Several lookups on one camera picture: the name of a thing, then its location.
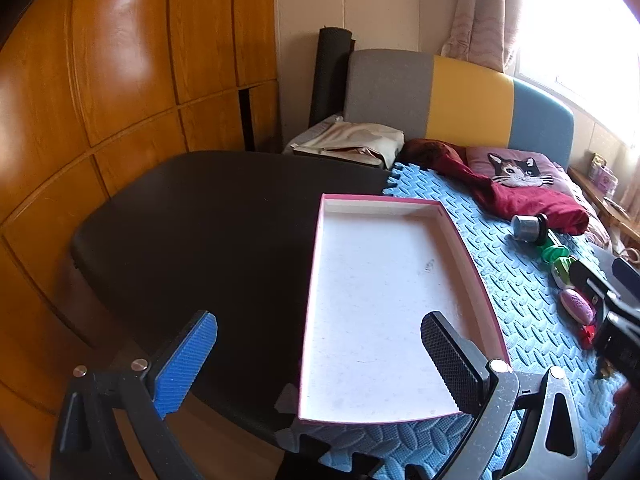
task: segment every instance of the window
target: window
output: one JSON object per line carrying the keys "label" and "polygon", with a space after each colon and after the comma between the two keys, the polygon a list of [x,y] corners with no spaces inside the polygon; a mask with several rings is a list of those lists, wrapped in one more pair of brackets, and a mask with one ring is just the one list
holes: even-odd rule
{"label": "window", "polygon": [[517,78],[640,140],[640,25],[622,0],[524,0],[521,27]]}

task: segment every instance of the small box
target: small box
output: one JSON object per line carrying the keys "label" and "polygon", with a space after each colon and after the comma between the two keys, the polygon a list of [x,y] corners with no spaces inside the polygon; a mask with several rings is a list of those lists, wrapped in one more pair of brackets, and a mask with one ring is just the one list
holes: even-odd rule
{"label": "small box", "polygon": [[594,184],[604,195],[612,197],[618,187],[618,179],[607,166],[603,166],[600,168]]}
{"label": "small box", "polygon": [[598,174],[600,173],[600,168],[603,168],[606,165],[607,161],[601,155],[594,153],[593,157],[591,158],[588,179],[592,182],[595,182]]}
{"label": "small box", "polygon": [[324,195],[299,418],[384,424],[459,413],[420,339],[434,310],[489,359],[510,362],[484,283],[440,202]]}

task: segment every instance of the blue foam mat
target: blue foam mat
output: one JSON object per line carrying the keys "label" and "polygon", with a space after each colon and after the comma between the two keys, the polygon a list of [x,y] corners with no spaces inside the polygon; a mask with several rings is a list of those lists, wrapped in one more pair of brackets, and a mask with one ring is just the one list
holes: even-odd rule
{"label": "blue foam mat", "polygon": [[[567,373],[574,393],[580,427],[588,456],[600,451],[598,441],[609,418],[611,397],[622,378],[596,380],[594,352],[580,349],[572,331],[577,325],[557,310],[559,290],[548,267],[530,244],[511,237],[510,225],[482,212],[464,186],[418,166],[396,164],[388,196],[439,200],[451,215],[482,276],[500,322],[511,364],[515,370],[544,373],[557,365]],[[572,253],[598,268],[584,236],[560,235]],[[520,425],[513,413],[483,480],[500,469]],[[472,417],[457,415],[434,420],[385,425],[305,424],[294,421],[276,433],[280,446],[299,451],[299,437],[308,434],[331,444],[320,462],[343,471],[351,470],[353,453],[385,459],[374,475],[378,480],[404,480],[404,467],[421,465],[433,477],[462,439]]]}

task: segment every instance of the rolled yoga mat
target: rolled yoga mat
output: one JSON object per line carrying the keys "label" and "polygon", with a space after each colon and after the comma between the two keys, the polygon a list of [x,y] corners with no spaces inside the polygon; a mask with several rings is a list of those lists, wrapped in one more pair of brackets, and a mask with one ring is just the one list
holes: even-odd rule
{"label": "rolled yoga mat", "polygon": [[350,53],[350,30],[337,27],[320,29],[309,127],[344,108]]}

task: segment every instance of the black tabletop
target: black tabletop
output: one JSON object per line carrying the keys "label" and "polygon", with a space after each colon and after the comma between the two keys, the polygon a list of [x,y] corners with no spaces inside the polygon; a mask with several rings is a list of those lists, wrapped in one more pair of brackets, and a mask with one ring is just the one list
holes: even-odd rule
{"label": "black tabletop", "polygon": [[152,354],[199,309],[218,340],[192,392],[274,443],[298,384],[322,193],[380,194],[388,171],[306,156],[195,152],[161,164],[82,224],[76,265]]}

